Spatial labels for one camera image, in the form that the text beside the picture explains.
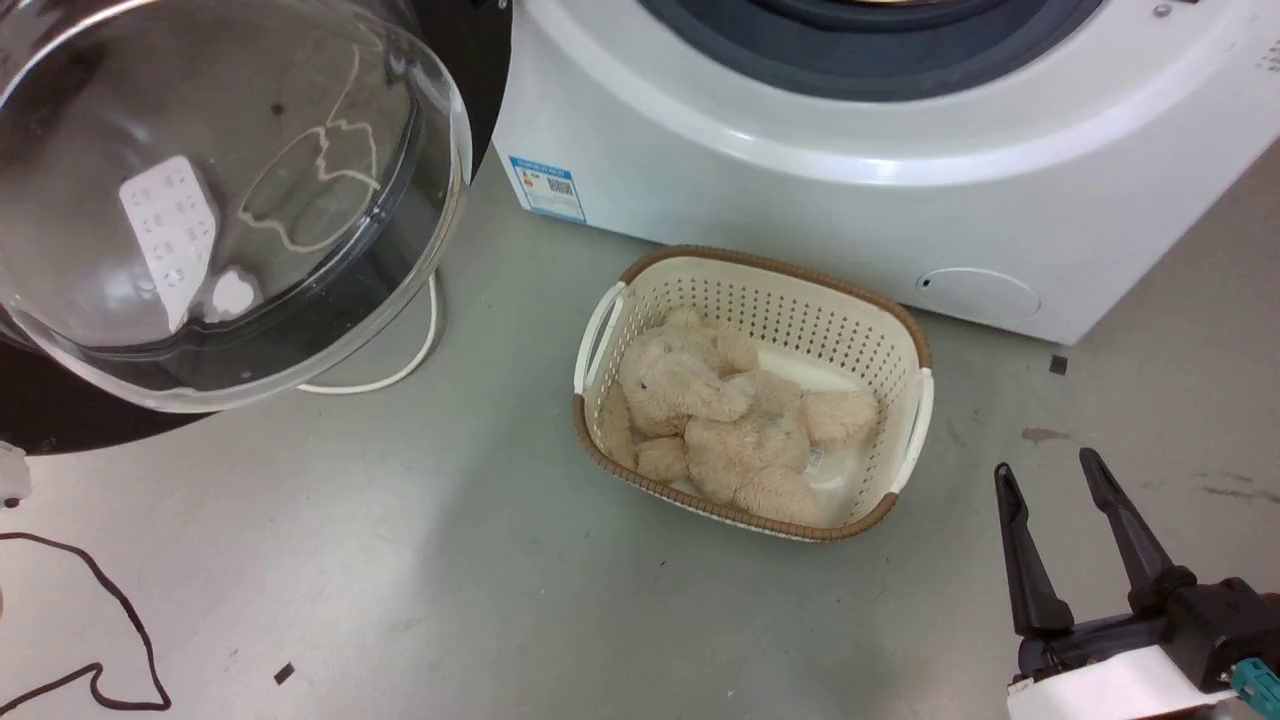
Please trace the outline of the beige plush teddy bear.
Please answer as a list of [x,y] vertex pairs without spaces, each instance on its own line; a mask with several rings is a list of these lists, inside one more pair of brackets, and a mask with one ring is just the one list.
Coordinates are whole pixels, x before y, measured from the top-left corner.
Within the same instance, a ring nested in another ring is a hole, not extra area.
[[804,527],[829,516],[804,473],[812,452],[864,441],[881,406],[864,389],[806,389],[760,365],[751,338],[695,307],[668,310],[622,352],[600,447],[662,486]]

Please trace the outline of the white door sticker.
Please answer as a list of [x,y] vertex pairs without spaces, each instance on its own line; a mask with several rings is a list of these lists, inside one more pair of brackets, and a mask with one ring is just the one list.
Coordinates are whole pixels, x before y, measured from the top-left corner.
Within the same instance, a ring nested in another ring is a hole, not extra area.
[[215,204],[183,155],[125,179],[116,196],[163,305],[166,328],[175,334],[209,277],[218,238]]

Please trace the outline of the white washing machine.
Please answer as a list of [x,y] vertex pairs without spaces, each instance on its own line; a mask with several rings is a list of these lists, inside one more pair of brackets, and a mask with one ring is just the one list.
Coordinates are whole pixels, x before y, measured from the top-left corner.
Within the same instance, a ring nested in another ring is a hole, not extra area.
[[1060,345],[1280,140],[1280,0],[1103,0],[1027,67],[911,102],[764,85],[639,0],[512,8],[493,145],[513,188],[509,156],[563,168],[586,225],[767,255],[914,307],[925,273],[1000,272],[1041,306],[992,327]]

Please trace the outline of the round white filter cover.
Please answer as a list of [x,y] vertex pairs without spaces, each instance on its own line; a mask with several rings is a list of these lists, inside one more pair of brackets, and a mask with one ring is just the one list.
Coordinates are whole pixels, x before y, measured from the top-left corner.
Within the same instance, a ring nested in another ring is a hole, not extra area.
[[1018,278],[983,268],[951,266],[922,275],[925,309],[983,325],[1024,322],[1041,309],[1038,293]]

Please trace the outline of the dark grey door gasket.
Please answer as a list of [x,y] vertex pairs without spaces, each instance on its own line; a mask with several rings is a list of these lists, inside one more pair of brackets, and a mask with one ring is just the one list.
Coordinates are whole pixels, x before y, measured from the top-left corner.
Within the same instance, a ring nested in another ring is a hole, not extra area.
[[911,102],[1027,67],[1105,0],[639,0],[721,65],[792,94]]

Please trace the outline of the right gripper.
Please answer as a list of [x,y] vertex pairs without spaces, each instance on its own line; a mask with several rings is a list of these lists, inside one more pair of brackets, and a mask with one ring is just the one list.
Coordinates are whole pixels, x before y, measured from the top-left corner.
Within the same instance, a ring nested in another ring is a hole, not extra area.
[[1130,583],[1134,614],[1088,623],[1061,600],[1028,527],[1029,510],[1009,464],[995,493],[1012,626],[1048,639],[1007,688],[1009,720],[1267,720],[1231,689],[1233,666],[1262,659],[1280,676],[1280,593],[1240,578],[1198,584],[1175,564],[1101,455],[1079,461],[1094,506],[1107,518]]

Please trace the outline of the blue energy label sticker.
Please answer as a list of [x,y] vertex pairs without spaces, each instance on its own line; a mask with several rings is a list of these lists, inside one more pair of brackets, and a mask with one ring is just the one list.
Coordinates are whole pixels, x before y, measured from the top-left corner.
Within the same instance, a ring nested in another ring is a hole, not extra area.
[[516,193],[529,211],[579,224],[588,223],[570,170],[517,156],[509,156],[508,163]]

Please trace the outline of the cream laundry basket brown rim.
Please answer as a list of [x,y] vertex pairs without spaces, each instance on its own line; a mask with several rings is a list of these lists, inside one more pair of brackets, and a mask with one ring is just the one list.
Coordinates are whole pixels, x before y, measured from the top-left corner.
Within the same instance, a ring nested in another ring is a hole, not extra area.
[[[832,518],[823,527],[774,520],[663,486],[605,452],[605,398],[625,350],[672,307],[696,309],[748,334],[765,369],[818,391],[876,397],[870,436],[812,454],[806,478]],[[586,454],[632,487],[714,521],[805,543],[835,543],[884,520],[913,477],[934,411],[933,359],[911,315],[874,292],[769,258],[680,245],[635,261],[598,301],[573,369],[573,423]]]

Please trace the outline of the glass washing machine door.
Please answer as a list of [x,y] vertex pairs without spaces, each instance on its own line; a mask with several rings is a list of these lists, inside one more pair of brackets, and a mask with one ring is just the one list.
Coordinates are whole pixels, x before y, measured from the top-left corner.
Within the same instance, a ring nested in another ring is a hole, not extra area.
[[[512,0],[0,0],[0,439],[125,445],[298,389],[428,284],[492,141]],[[219,215],[172,334],[120,184]]]

